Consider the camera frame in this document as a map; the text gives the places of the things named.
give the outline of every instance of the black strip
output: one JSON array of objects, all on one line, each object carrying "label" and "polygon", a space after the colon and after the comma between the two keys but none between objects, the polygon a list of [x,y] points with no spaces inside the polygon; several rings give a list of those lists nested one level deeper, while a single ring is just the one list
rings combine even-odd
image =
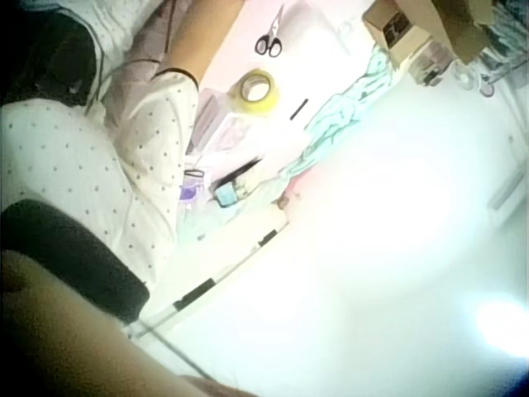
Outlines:
[{"label": "black strip", "polygon": [[206,294],[215,285],[217,284],[215,283],[213,279],[206,280],[205,282],[200,284],[197,288],[195,288],[193,291],[191,291],[189,294],[181,298],[181,300],[177,300],[176,302],[174,302],[173,306],[178,311],[181,311],[187,308],[190,304],[192,304],[195,300],[200,298],[202,295]]},{"label": "black strip", "polygon": [[277,235],[278,235],[278,231],[274,229],[272,232],[270,232],[266,236],[264,236],[263,240],[261,240],[259,242],[259,246],[260,247],[265,246],[266,244],[268,244],[270,242],[270,240],[272,240]]},{"label": "black strip", "polygon": [[155,74],[155,76],[152,78],[153,80],[156,79],[157,77],[160,77],[162,74],[166,74],[166,73],[181,73],[181,74],[185,74],[186,76],[188,76],[194,83],[195,83],[195,86],[197,86],[197,90],[198,90],[198,81],[195,79],[195,77],[190,74],[187,70],[184,70],[184,69],[180,69],[180,68],[168,68],[168,69],[164,69],[160,72],[158,72],[157,74]]},{"label": "black strip", "polygon": [[299,108],[296,109],[296,112],[294,112],[294,113],[292,114],[292,116],[290,116],[290,121],[292,121],[292,120],[298,115],[298,113],[301,112],[303,108],[305,108],[305,105],[307,104],[307,102],[308,102],[308,99],[305,99],[305,100],[301,103],[301,105],[299,105]]},{"label": "black strip", "polygon": [[132,323],[149,290],[86,227],[59,209],[22,200],[2,213],[3,250],[29,256],[101,310]]}]

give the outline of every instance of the black cable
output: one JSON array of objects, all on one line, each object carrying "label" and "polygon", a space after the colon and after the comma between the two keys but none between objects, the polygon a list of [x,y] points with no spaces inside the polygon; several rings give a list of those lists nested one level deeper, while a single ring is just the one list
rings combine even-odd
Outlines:
[{"label": "black cable", "polygon": [[[169,19],[169,26],[168,26],[168,30],[167,30],[167,35],[165,37],[165,53],[167,53],[168,50],[169,50],[170,34],[171,34],[172,26],[173,26],[173,16],[174,16],[174,12],[176,10],[176,0],[172,0],[172,1],[173,2],[171,4],[171,15],[170,15],[170,19]],[[54,7],[54,8],[51,8],[50,10],[46,10],[46,11],[51,11],[51,12],[67,11],[67,12],[71,12],[68,8],[65,8],[65,7]],[[86,108],[86,111],[84,112],[84,115],[86,116],[88,114],[88,112],[90,111],[90,109],[92,108],[93,103],[95,102],[95,100],[96,99],[97,100],[100,99],[99,97],[101,95],[102,86],[118,70],[121,70],[121,69],[127,67],[128,65],[135,64],[135,63],[138,63],[138,62],[151,62],[151,63],[156,63],[156,64],[159,65],[160,61],[159,60],[152,60],[152,59],[148,59],[148,58],[143,58],[143,59],[139,59],[139,60],[131,60],[131,61],[125,62],[122,65],[117,66],[114,70],[111,70],[110,72],[108,72],[108,74],[105,76],[105,78],[103,78],[102,72],[103,72],[103,67],[105,65],[104,64],[105,51],[102,48],[101,41],[99,40],[99,37],[98,37],[96,31],[93,29],[92,25],[90,25],[84,18],[82,18],[78,14],[75,14],[75,17],[78,18],[82,23],[84,23],[84,25],[87,27],[87,29],[90,30],[90,32],[92,33],[93,39],[96,41],[96,44],[98,45],[99,50],[101,51],[101,59],[99,60],[98,87],[96,88],[95,93],[92,96],[92,99],[90,99],[87,102],[87,108]]]},{"label": "black cable", "polygon": [[165,36],[165,50],[164,53],[167,54],[169,52],[169,42],[171,37],[171,32],[173,30],[173,18],[174,18],[174,11],[176,10],[176,0],[173,0],[171,3],[171,14],[169,16],[169,23],[167,26],[167,34]]}]

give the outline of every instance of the cardboard box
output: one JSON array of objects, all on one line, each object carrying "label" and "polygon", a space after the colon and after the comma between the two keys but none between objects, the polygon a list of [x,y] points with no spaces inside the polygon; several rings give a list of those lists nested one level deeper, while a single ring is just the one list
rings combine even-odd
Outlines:
[{"label": "cardboard box", "polygon": [[396,0],[410,22],[468,64],[488,45],[477,24],[493,23],[493,0]]},{"label": "cardboard box", "polygon": [[430,38],[409,21],[394,0],[376,0],[363,19],[374,40],[388,51],[393,66],[399,66]]}]

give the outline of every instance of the scissors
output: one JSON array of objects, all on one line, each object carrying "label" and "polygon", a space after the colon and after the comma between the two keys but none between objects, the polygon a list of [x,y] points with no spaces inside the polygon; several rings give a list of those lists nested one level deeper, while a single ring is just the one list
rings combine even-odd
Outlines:
[{"label": "scissors", "polygon": [[278,29],[283,17],[284,5],[279,9],[277,17],[272,22],[270,30],[266,35],[261,36],[255,43],[255,52],[259,55],[266,55],[270,58],[277,58],[283,52],[283,43],[278,39]]}]

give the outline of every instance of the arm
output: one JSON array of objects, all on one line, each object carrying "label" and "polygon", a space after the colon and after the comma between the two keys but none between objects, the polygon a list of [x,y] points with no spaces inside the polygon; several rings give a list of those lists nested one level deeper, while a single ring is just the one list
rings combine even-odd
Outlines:
[{"label": "arm", "polygon": [[174,37],[171,67],[200,82],[243,5],[244,0],[194,0]]},{"label": "arm", "polygon": [[128,341],[114,319],[11,252],[2,253],[2,341],[13,354],[2,357],[11,364],[5,381],[16,384],[24,371],[26,383],[43,380],[53,395],[206,397]]}]

